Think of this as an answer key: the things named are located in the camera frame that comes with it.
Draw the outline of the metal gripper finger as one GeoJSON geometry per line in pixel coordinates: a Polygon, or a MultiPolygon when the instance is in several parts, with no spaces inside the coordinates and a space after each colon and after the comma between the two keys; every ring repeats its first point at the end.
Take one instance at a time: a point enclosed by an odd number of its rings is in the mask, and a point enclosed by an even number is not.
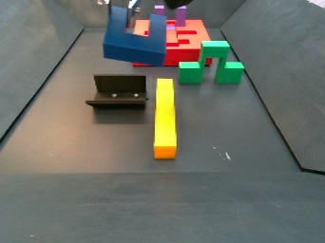
{"type": "Polygon", "coordinates": [[[140,12],[140,7],[131,7],[128,8],[128,29],[135,28],[136,24],[136,15],[140,12]]]}

